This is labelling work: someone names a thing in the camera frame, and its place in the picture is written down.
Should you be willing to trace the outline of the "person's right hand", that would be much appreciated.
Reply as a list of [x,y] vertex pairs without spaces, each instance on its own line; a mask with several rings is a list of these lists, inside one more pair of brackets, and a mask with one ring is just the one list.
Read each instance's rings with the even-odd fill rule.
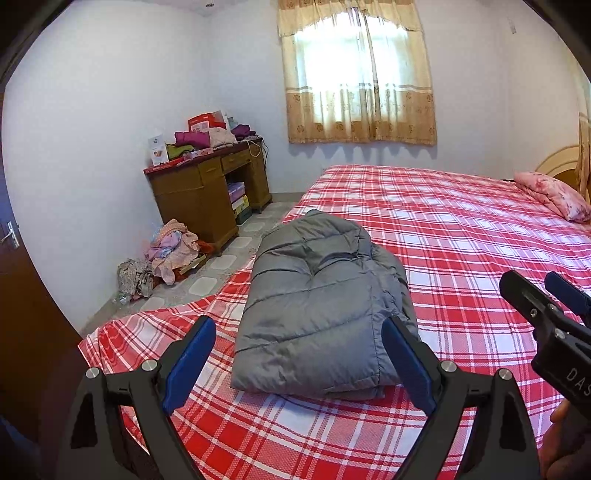
[[590,420],[564,399],[550,421],[539,449],[542,478],[589,479]]

